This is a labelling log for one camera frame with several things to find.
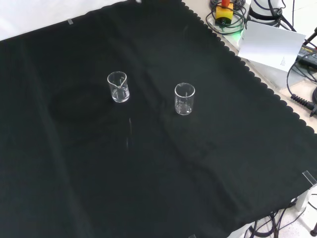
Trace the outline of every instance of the red cap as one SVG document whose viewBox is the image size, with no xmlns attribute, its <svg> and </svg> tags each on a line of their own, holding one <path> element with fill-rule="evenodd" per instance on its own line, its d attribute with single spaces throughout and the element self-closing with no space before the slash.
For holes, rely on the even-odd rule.
<svg viewBox="0 0 317 238">
<path fill-rule="evenodd" d="M 229 4 L 230 4 L 230 0 L 222 0 L 222 1 L 221 1 L 221 5 L 222 5 L 222 6 L 228 7 Z"/>
</svg>

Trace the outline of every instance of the table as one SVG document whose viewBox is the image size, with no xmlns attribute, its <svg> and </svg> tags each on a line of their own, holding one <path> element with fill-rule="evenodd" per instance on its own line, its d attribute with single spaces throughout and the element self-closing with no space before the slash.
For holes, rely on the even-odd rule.
<svg viewBox="0 0 317 238">
<path fill-rule="evenodd" d="M 210 13 L 210 9 L 208 7 L 209 2 L 210 2 L 209 0 L 201 0 L 201 1 L 182 0 L 182 1 L 191 10 L 193 10 L 195 13 L 197 13 L 198 17 L 200 17 L 201 20 L 204 21 L 204 23 L 206 23 L 205 18 L 207 16 L 207 14 Z M 290 16 L 291 16 L 290 12 L 286 11 L 286 18 L 289 19 Z M 230 48 L 231 51 L 233 51 L 235 54 L 239 53 L 238 52 L 239 46 L 238 46 L 238 42 L 237 42 L 236 38 L 231 37 L 231 36 L 224 37 L 224 36 L 219 35 L 219 34 L 218 34 L 218 36 L 225 43 L 225 45 Z M 246 65 L 250 68 L 250 70 L 257 77 L 259 77 L 263 83 L 265 83 L 268 86 L 268 88 L 274 90 L 274 93 L 277 94 L 278 96 L 280 96 L 281 100 L 286 101 L 287 105 L 290 106 L 294 110 L 294 112 L 300 116 L 300 119 L 302 119 L 306 122 L 307 126 L 312 127 L 314 129 L 315 133 L 317 133 L 317 117 L 316 116 L 310 117 L 309 116 L 310 112 L 306 108 L 298 105 L 293 100 L 291 100 L 287 88 L 283 88 L 283 89 L 277 88 L 265 76 L 261 75 L 259 73 L 259 71 L 257 70 L 257 68 L 258 68 L 258 69 L 261 69 L 261 71 L 263 73 L 267 73 L 266 70 L 270 70 L 269 67 L 262 66 L 261 64 L 258 64 L 258 63 L 251 63 L 246 59 L 242 59 L 242 60 L 246 63 Z M 307 100 L 309 100 L 309 99 L 311 100 L 312 93 L 317 85 L 315 83 L 312 83 L 311 81 L 303 78 L 303 77 L 300 77 L 300 76 L 298 76 L 298 77 L 299 77 L 299 79 L 297 79 L 297 80 L 299 80 L 299 82 L 296 83 L 295 85 L 291 86 L 292 92 L 295 93 L 296 95 L 300 95 L 300 97 L 302 97 L 302 98 L 305 98 Z M 311 195 L 311 190 L 308 190 L 299 197 L 298 203 L 296 205 L 296 208 L 298 211 L 303 210 L 307 206 L 310 195 Z M 243 226 L 242 228 L 240 228 L 239 230 L 233 232 L 229 236 L 229 238 L 240 237 L 241 234 L 244 233 L 245 230 L 250 225 L 251 224 L 247 224 L 247 225 Z"/>
</svg>

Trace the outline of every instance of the table leg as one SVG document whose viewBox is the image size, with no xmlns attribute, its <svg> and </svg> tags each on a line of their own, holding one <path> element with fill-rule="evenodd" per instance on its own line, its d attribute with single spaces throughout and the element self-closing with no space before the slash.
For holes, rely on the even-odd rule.
<svg viewBox="0 0 317 238">
<path fill-rule="evenodd" d="M 296 208 L 297 211 L 300 212 L 307 206 L 311 194 L 312 194 L 312 191 L 311 190 L 307 190 L 306 192 L 304 192 L 302 195 L 300 195 L 297 198 L 297 202 L 296 202 L 296 205 L 295 205 L 295 208 Z"/>
<path fill-rule="evenodd" d="M 316 224 L 315 228 L 311 231 L 311 235 L 314 237 L 317 237 L 317 224 Z"/>
</svg>

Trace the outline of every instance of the black wire bundle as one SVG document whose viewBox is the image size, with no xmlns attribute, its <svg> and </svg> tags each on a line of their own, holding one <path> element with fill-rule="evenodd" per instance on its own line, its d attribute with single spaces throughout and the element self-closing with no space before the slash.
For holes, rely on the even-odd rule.
<svg viewBox="0 0 317 238">
<path fill-rule="evenodd" d="M 232 35 L 232 34 L 241 32 L 244 28 L 244 24 L 247 21 L 245 18 L 245 14 L 247 13 L 247 10 L 244 7 L 244 4 L 246 3 L 246 1 L 245 0 L 235 0 L 235 1 L 231 1 L 230 3 L 233 4 L 233 9 L 222 6 L 218 0 L 210 0 L 211 13 L 209 13 L 206 16 L 206 23 L 214 32 L 216 32 L 220 35 Z M 219 27 L 221 28 L 221 30 L 223 30 L 224 28 L 237 28 L 237 27 L 240 27 L 240 29 L 237 31 L 232 31 L 232 32 L 220 32 L 218 29 L 216 29 L 214 26 L 212 26 L 208 22 L 208 17 L 211 15 L 214 18 L 215 23 L 217 23 L 216 17 L 214 15 L 214 12 L 216 11 L 217 7 L 229 9 L 229 10 L 233 11 L 233 15 L 238 16 L 238 20 L 236 20 L 233 23 L 230 23 L 230 24 L 220 23 Z"/>
</svg>

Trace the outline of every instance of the white table surface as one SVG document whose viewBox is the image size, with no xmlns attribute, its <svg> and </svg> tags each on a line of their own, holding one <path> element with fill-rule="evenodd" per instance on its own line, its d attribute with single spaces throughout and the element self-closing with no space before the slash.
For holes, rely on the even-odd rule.
<svg viewBox="0 0 317 238">
<path fill-rule="evenodd" d="M 194 11 L 194 13 L 196 13 L 205 23 L 205 18 L 206 16 L 210 13 L 210 8 L 209 8 L 209 0 L 182 0 L 191 10 Z M 310 0 L 311 4 L 314 6 L 316 5 L 317 7 L 317 3 L 315 4 L 314 2 L 317 2 L 317 0 Z M 289 0 L 286 0 L 285 3 L 288 5 L 287 10 L 285 11 L 285 14 L 288 16 L 291 16 L 291 14 L 289 14 L 289 10 L 290 8 L 292 8 L 292 3 Z M 303 22 L 305 20 L 305 15 L 307 15 L 308 13 L 306 12 L 306 14 L 303 14 L 304 11 L 302 11 L 303 7 L 305 6 L 297 6 L 297 11 L 300 11 L 300 14 L 295 14 L 295 23 L 298 22 L 297 24 L 300 26 L 300 22 Z M 316 18 L 316 10 L 315 8 L 311 7 L 310 8 L 312 10 L 311 17 L 314 17 L 314 19 L 316 19 L 315 21 L 311 22 L 311 27 L 310 30 L 313 32 L 314 29 L 317 27 L 317 18 Z M 304 30 L 300 30 L 300 27 L 297 29 L 298 32 L 309 35 L 309 30 L 307 29 L 308 27 L 305 26 Z M 226 46 L 228 46 L 230 48 L 231 51 L 233 51 L 236 55 L 238 55 L 238 50 L 226 39 L 224 38 L 222 35 L 218 35 L 221 40 L 225 43 Z M 278 90 L 276 89 L 272 83 L 270 83 L 260 72 L 259 70 L 256 69 L 256 67 L 251 64 L 248 60 L 244 59 L 244 62 L 246 62 L 246 66 L 248 66 L 250 68 L 250 71 L 252 71 L 256 77 L 259 77 L 261 79 L 261 81 L 263 83 L 265 83 L 268 88 L 272 89 L 275 94 L 277 94 L 278 96 L 281 97 L 281 100 L 284 100 L 288 106 L 293 108 L 293 111 L 295 113 L 297 113 L 300 116 L 300 119 L 304 120 L 307 124 L 307 126 L 310 126 L 314 129 L 315 133 L 317 133 L 317 117 L 310 117 L 310 111 L 302 106 L 300 106 L 299 104 L 297 104 L 296 102 L 293 102 L 293 100 L 290 98 L 290 94 L 287 91 L 287 89 L 282 89 L 282 90 Z M 291 90 L 293 93 L 295 93 L 296 95 L 311 101 L 312 100 L 312 93 L 314 91 L 314 89 L 317 87 L 317 84 L 314 84 L 312 82 L 310 82 L 307 79 L 303 79 L 301 82 L 294 84 L 293 86 L 291 86 Z"/>
</svg>

